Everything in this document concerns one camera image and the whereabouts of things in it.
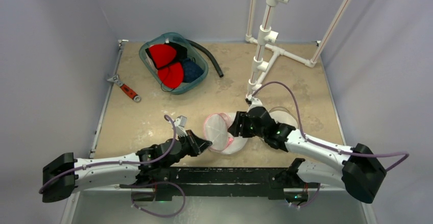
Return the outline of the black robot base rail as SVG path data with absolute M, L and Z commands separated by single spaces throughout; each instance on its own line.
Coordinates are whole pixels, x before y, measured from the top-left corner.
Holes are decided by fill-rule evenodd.
M 289 168 L 170 167 L 140 173 L 121 188 L 154 191 L 157 201 L 174 196 L 266 197 L 295 204 L 308 200 L 308 184 Z

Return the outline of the pink-trimmed white laundry bag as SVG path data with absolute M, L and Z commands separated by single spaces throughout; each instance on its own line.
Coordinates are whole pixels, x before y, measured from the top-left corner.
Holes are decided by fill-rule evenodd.
M 212 142 L 211 151 L 223 155 L 232 155 L 242 150 L 248 138 L 234 137 L 228 132 L 234 123 L 236 113 L 210 114 L 204 121 L 203 134 L 206 140 Z

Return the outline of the red and black bra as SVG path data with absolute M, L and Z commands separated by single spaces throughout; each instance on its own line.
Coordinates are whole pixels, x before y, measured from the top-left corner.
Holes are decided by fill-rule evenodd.
M 145 49 L 157 70 L 162 84 L 169 89 L 176 89 L 184 79 L 182 61 L 187 59 L 187 48 L 175 42 L 154 44 Z

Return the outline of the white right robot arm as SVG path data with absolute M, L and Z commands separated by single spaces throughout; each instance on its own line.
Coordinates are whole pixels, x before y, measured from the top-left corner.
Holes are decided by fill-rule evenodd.
M 310 137 L 292 125 L 277 122 L 264 107 L 238 111 L 228 132 L 234 137 L 259 137 L 273 149 L 312 158 L 296 158 L 287 170 L 274 175 L 276 181 L 294 187 L 330 185 L 371 204 L 387 175 L 367 146 L 359 143 L 350 147 Z

